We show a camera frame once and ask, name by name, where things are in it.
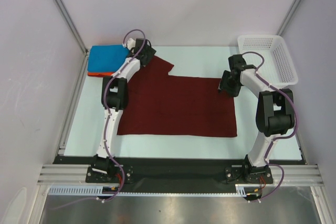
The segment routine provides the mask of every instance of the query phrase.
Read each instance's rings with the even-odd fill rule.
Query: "cloth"
[[[122,45],[93,46],[88,62],[89,76],[110,76],[125,62],[129,50]]]
[[[220,79],[169,76],[158,57],[129,81],[129,104],[118,135],[237,136],[234,99],[218,93]]]

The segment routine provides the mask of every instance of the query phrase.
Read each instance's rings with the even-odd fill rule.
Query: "blue folded cloth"
[[[116,72],[125,62],[129,50],[122,45],[93,46],[89,54],[88,71]]]

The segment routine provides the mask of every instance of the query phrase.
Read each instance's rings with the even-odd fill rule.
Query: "gray wall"
[[[0,10],[0,220],[26,187],[23,221],[83,55],[53,0],[0,0]]]
[[[277,32],[293,0],[63,0],[87,47],[136,28],[157,46],[237,45]]]
[[[303,0],[283,35],[295,62],[304,151],[336,206],[336,0]]]

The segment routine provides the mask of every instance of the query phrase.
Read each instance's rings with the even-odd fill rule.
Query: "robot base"
[[[260,185],[260,177],[263,177],[266,184],[273,184],[273,177],[269,167],[266,167],[263,173],[255,174],[248,174],[244,166],[225,168],[225,178],[228,184]]]
[[[133,182],[133,178],[132,178],[132,174],[133,174],[133,170],[132,170],[132,166],[129,165],[124,165],[123,166],[124,172],[125,172],[125,184],[129,184]],[[119,174],[120,176],[122,176],[121,172],[118,171],[117,169],[115,169],[115,173],[102,173],[102,172],[98,172],[95,170],[95,168],[93,168],[91,165],[88,167],[87,173],[86,173],[86,178],[85,178],[85,182],[86,183],[98,183],[98,184],[102,184],[102,183],[119,183],[118,178],[116,177],[116,174]]]

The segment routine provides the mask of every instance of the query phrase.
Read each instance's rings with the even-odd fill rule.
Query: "metal floor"
[[[48,196],[40,224],[321,223],[310,187],[282,187],[259,203],[226,197],[117,197],[86,200],[58,210],[78,196]]]

